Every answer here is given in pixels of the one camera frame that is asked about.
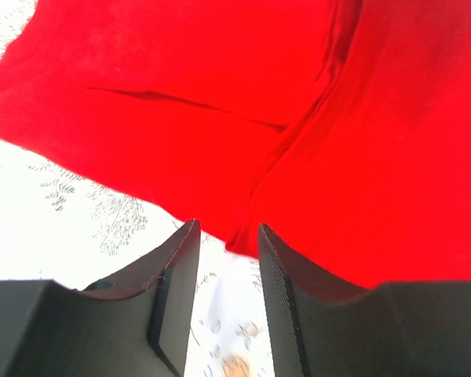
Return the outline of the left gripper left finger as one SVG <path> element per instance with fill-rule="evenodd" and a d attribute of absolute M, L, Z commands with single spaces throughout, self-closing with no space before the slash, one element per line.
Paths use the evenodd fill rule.
<path fill-rule="evenodd" d="M 0 376 L 182 376 L 200 224 L 82 291 L 0 280 Z"/>

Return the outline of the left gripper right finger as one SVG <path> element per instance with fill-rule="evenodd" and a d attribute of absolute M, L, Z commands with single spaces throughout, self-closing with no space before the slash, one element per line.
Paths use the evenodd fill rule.
<path fill-rule="evenodd" d="M 471 281 L 351 284 L 258 230 L 278 376 L 471 376 Z"/>

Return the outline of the red t shirt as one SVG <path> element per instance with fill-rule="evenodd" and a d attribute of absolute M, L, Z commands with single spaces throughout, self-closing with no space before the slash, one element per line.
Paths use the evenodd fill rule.
<path fill-rule="evenodd" d="M 0 138 L 238 254 L 471 280 L 471 1 L 40 1 Z"/>

